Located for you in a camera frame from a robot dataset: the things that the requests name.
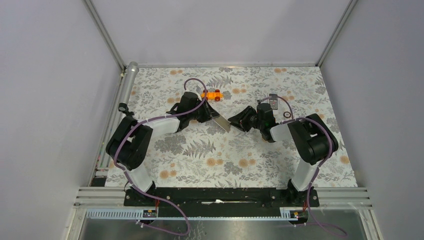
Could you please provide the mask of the grey remote control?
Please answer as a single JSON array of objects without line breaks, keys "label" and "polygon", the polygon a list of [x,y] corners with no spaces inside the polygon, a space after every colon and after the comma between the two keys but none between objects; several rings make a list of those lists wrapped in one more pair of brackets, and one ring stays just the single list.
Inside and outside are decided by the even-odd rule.
[{"label": "grey remote control", "polygon": [[213,121],[220,126],[224,131],[226,131],[227,133],[230,132],[231,129],[231,124],[230,122],[225,119],[223,116],[219,115],[218,117],[215,117],[213,119]]}]

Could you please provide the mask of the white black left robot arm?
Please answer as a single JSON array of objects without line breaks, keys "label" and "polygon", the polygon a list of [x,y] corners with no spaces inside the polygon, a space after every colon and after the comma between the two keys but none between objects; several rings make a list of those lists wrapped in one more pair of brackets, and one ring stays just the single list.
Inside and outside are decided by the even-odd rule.
[{"label": "white black left robot arm", "polygon": [[138,188],[135,197],[144,206],[155,200],[155,192],[151,189],[154,182],[143,164],[150,141],[180,132],[192,120],[205,123],[220,117],[205,98],[191,91],[186,91],[164,115],[147,120],[135,119],[134,112],[129,111],[125,103],[121,103],[118,110],[125,116],[107,143],[106,153],[123,170],[128,182]]}]

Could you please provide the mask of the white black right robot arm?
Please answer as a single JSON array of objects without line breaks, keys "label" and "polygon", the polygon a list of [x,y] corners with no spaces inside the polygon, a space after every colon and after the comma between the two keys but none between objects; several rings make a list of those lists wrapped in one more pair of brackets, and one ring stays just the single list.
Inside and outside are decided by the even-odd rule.
[{"label": "white black right robot arm", "polygon": [[316,113],[278,123],[271,105],[260,103],[256,108],[247,106],[228,121],[243,132],[259,130],[269,143],[293,140],[301,157],[294,177],[290,179],[289,186],[293,188],[286,193],[287,201],[293,206],[299,206],[307,199],[305,191],[313,183],[317,169],[339,148],[338,140]]}]

